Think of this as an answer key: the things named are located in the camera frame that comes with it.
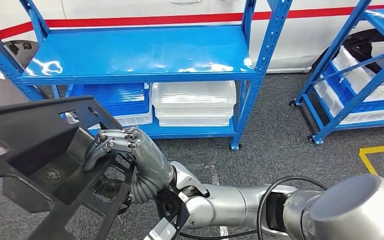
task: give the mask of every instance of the black car part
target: black car part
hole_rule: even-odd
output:
[[[95,239],[105,239],[114,218],[125,212],[122,206],[130,204],[132,158],[114,153],[83,172],[85,152],[93,141],[87,129],[96,124],[122,128],[91,96],[0,107],[3,194],[30,213],[50,211],[28,239],[74,239],[65,226],[80,206],[103,216]],[[104,177],[109,167],[122,173],[124,181]],[[100,200],[96,193],[111,201]]]

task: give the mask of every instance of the blue shelving unit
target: blue shelving unit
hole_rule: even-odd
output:
[[[0,70],[31,101],[44,98],[39,85],[241,81],[229,126],[160,127],[156,117],[140,126],[155,139],[231,137],[238,150],[292,0],[268,0],[272,13],[255,67],[249,44],[256,0],[246,0],[238,25],[92,29],[49,29],[32,0],[20,2],[40,47],[24,69],[0,41]]]
[[[360,62],[354,66],[345,68],[341,71],[335,69],[335,66],[332,64],[332,58],[334,57],[335,53],[338,52],[351,29],[359,21],[368,21],[381,34],[384,35],[384,9],[367,10],[370,2],[371,0],[359,1],[349,16],[348,20],[346,21],[345,25],[334,39],[332,45],[327,49],[320,63],[317,65],[314,72],[303,86],[298,96],[290,103],[292,107],[306,104],[312,117],[314,118],[319,131],[308,137],[311,143],[322,144],[323,139],[332,131],[384,127],[384,120],[340,124],[340,122],[344,120],[350,113],[384,110],[384,100],[363,102],[364,99],[366,99],[377,87],[379,87],[384,82],[384,67],[359,93],[355,93],[352,90],[350,84],[346,80],[346,77],[343,75],[346,72],[368,65],[379,59],[383,59],[384,53],[379,56],[372,57],[366,61]],[[332,116],[325,101],[319,96],[314,88],[315,84],[325,80],[328,82],[329,86],[332,87],[332,89],[338,95],[341,103],[343,104],[343,109],[336,116]],[[313,103],[310,101],[309,95],[312,93],[315,93],[317,100],[322,106],[322,109],[325,111],[328,117],[327,123],[323,123]]]

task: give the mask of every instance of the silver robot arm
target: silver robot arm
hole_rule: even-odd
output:
[[[138,173],[137,181],[131,185],[133,203],[154,199],[158,206],[159,194],[168,192],[176,195],[187,209],[188,218],[182,225],[162,217],[145,240],[175,239],[182,227],[258,229],[258,207],[268,184],[255,187],[202,184],[179,162],[168,162],[155,143],[134,127],[99,132],[86,153],[84,170],[92,169],[110,151],[135,157]],[[384,240],[384,178],[355,176],[327,191],[278,185],[263,205],[260,229],[265,235],[283,240]]]

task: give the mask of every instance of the floor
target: floor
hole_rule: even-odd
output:
[[[229,149],[227,138],[155,142],[170,160],[184,164],[207,184],[248,187],[271,183],[287,175],[303,175],[332,186],[347,177],[366,174],[368,170],[359,157],[359,149],[383,146],[384,127],[336,132],[322,145],[308,143],[306,136],[310,132],[300,111],[288,106],[307,78],[307,74],[271,74],[266,77],[243,136],[243,149],[239,151]],[[12,84],[0,80],[0,105],[24,101],[26,99]],[[370,154],[368,158],[378,174],[384,177],[384,152]],[[290,184],[297,188],[314,188],[302,182]],[[78,213],[67,229],[78,239],[92,239],[100,217],[87,208]],[[0,239],[20,239],[45,216],[45,213],[27,214],[0,196]],[[157,211],[152,202],[132,206],[126,214],[116,218],[107,239],[141,240],[157,222]],[[209,227],[186,232],[209,237],[244,230]],[[257,236],[235,239],[253,240]]]

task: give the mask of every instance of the white plastic crate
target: white plastic crate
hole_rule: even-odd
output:
[[[236,104],[236,86],[234,81],[154,83],[152,104],[158,119],[229,119]]]
[[[159,118],[161,127],[223,127],[229,126],[228,118]]]
[[[132,115],[114,116],[114,118],[123,126],[136,126],[143,124],[151,124],[153,122],[153,110],[151,100],[149,100],[149,112]],[[99,124],[91,126],[89,129],[99,129]]]
[[[323,99],[333,117],[344,108],[335,91],[325,80],[314,85],[314,89]],[[384,120],[384,110],[350,113],[339,124],[346,125],[380,120]]]
[[[377,52],[373,53],[374,56],[384,52],[380,51],[379,49],[381,48],[378,47]],[[332,60],[332,62],[339,71],[359,63],[344,46],[340,47],[338,55]],[[372,80],[372,78],[375,76],[375,73],[366,67],[358,67],[352,71],[344,73],[344,76],[348,80],[354,92],[358,94]],[[384,82],[377,89],[375,89],[364,100],[364,102],[380,100],[384,100]]]

